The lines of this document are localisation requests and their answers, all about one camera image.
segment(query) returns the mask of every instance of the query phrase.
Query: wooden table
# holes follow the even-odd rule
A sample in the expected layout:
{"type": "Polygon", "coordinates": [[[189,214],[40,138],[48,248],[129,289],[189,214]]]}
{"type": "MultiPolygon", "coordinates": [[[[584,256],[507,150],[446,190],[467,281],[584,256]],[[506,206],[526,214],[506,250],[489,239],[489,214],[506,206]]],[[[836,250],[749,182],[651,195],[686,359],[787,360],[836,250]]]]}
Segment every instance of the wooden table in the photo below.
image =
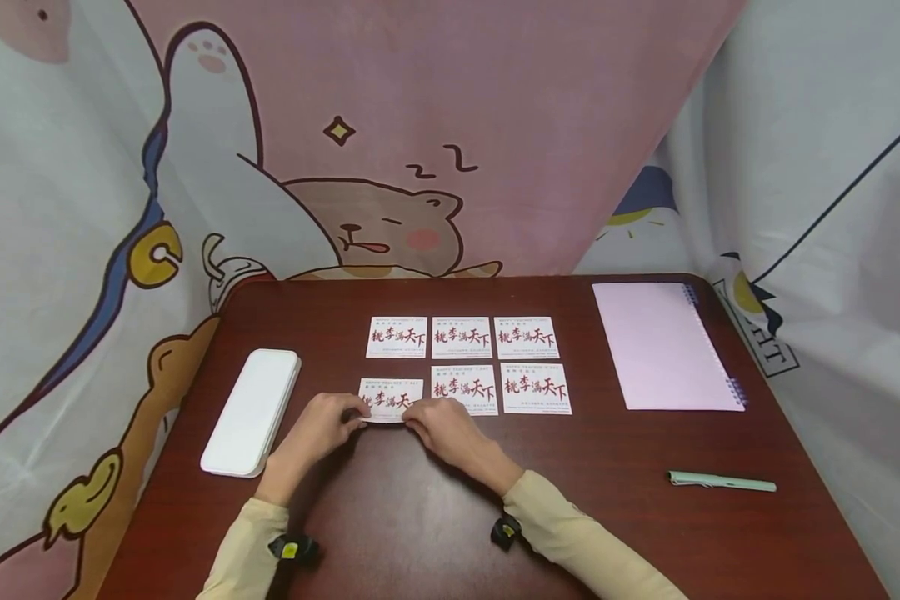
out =
{"type": "MultiPolygon", "coordinates": [[[[526,468],[647,558],[690,598],[886,598],[797,436],[702,279],[527,277],[280,282],[246,286],[225,310],[100,598],[193,598],[256,480],[198,461],[243,360],[291,348],[303,360],[280,437],[318,392],[360,379],[423,378],[433,361],[367,359],[370,317],[552,317],[572,416],[478,417],[526,468]],[[695,286],[746,412],[628,411],[590,285],[695,286]],[[777,482],[777,493],[674,487],[669,469],[777,482]]],[[[440,361],[440,364],[452,364],[440,361]]],[[[499,362],[494,360],[499,383],[499,362]]],[[[316,568],[281,568],[272,598],[590,598],[525,547],[489,541],[500,502],[431,459],[402,426],[372,426],[318,467],[291,523],[325,548],[316,568]]]]}

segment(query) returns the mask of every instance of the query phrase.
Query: white pencil case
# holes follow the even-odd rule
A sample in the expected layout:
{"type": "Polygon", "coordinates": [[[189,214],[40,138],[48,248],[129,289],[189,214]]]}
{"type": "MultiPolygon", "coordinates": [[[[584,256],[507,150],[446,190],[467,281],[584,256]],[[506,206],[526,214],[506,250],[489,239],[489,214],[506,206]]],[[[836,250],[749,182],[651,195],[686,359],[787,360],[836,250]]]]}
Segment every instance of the white pencil case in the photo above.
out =
{"type": "Polygon", "coordinates": [[[200,468],[230,478],[259,475],[298,373],[300,358],[293,350],[250,352],[203,450],[200,468]]]}

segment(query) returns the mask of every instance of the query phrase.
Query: mint green pen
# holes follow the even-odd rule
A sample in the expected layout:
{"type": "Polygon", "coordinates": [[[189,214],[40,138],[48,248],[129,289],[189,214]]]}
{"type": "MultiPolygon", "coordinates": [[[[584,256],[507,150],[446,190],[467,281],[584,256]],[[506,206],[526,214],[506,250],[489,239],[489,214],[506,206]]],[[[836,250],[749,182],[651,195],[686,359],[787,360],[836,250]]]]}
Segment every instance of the mint green pen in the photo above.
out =
{"type": "Polygon", "coordinates": [[[756,492],[776,492],[777,484],[772,481],[758,479],[736,479],[706,473],[690,473],[684,470],[669,470],[670,483],[675,486],[704,486],[705,488],[738,488],[738,490],[754,490],[756,492]]]}

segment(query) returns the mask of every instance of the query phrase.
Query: tongue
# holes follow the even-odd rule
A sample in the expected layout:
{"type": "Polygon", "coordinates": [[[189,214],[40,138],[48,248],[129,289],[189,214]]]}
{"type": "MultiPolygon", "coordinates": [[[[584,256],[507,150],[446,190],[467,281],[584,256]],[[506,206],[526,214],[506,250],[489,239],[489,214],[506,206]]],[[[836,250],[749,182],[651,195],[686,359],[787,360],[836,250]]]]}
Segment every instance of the tongue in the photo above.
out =
{"type": "Polygon", "coordinates": [[[360,242],[359,244],[354,244],[354,246],[359,246],[372,253],[383,254],[389,252],[389,246],[386,244],[368,244],[367,242],[360,242]]]}

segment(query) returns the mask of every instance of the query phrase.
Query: white card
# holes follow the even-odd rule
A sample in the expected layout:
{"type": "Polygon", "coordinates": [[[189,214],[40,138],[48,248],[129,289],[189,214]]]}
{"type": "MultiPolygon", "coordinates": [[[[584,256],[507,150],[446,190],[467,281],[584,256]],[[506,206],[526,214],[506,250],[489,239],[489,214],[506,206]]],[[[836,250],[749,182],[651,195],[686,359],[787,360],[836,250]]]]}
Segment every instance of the white card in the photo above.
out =
{"type": "Polygon", "coordinates": [[[400,423],[411,404],[423,398],[423,379],[361,379],[360,398],[369,404],[368,423],[400,423]]]}
{"type": "Polygon", "coordinates": [[[433,317],[433,358],[493,358],[489,317],[433,317]]]}
{"type": "Polygon", "coordinates": [[[550,317],[495,317],[493,326],[500,359],[560,358],[550,317]]]}
{"type": "Polygon", "coordinates": [[[499,415],[493,365],[461,365],[430,368],[433,398],[456,398],[477,416],[499,415]]]}
{"type": "Polygon", "coordinates": [[[526,415],[572,415],[563,365],[545,362],[500,362],[504,412],[526,415]]]}
{"type": "Polygon", "coordinates": [[[374,317],[367,358],[426,358],[426,317],[374,317]]]}

